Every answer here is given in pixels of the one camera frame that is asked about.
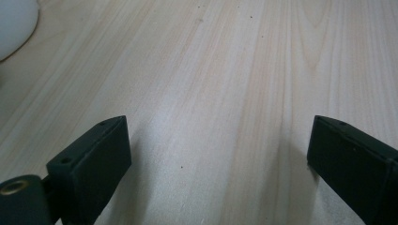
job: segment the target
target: wooden table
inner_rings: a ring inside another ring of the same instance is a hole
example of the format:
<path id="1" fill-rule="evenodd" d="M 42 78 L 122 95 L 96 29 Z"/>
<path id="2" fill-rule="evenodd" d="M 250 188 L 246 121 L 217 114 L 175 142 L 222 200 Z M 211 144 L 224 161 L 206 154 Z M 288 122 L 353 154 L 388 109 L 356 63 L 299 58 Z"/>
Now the wooden table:
<path id="1" fill-rule="evenodd" d="M 398 148 L 398 1 L 39 0 L 0 64 L 0 180 L 128 117 L 96 224 L 363 224 L 307 166 L 316 114 Z"/>

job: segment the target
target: table surface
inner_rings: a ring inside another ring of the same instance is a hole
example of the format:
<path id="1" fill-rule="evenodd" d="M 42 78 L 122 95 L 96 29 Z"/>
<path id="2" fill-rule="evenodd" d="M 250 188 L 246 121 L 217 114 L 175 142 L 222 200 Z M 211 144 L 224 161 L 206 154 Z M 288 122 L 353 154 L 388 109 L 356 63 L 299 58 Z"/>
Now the table surface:
<path id="1" fill-rule="evenodd" d="M 398 1 L 38 2 L 0 63 L 0 180 L 125 114 L 96 224 L 363 224 L 306 153 L 316 114 L 398 148 Z"/>

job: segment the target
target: white rounded object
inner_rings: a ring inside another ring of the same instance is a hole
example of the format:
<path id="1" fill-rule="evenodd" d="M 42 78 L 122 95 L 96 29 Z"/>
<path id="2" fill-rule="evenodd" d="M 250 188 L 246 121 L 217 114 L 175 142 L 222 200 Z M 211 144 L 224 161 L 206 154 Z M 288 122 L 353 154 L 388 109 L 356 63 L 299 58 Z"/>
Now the white rounded object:
<path id="1" fill-rule="evenodd" d="M 36 0 L 0 0 L 0 61 L 27 41 L 37 22 Z"/>

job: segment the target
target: light wood surface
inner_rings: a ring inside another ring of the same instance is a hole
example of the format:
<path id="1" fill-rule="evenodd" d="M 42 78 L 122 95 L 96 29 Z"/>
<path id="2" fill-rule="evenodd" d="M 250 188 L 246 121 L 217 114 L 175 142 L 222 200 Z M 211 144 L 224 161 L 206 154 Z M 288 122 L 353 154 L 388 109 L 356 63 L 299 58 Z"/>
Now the light wood surface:
<path id="1" fill-rule="evenodd" d="M 398 1 L 39 0 L 0 63 L 0 180 L 128 117 L 96 224 L 363 224 L 312 174 L 314 116 L 398 148 Z"/>

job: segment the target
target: white object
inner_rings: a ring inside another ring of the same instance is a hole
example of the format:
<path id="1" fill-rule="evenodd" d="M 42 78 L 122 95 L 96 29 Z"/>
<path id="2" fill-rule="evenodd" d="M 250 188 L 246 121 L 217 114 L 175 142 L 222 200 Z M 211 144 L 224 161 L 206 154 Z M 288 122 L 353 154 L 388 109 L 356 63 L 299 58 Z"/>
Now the white object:
<path id="1" fill-rule="evenodd" d="M 36 0 L 0 0 L 0 61 L 27 41 L 37 22 Z"/>

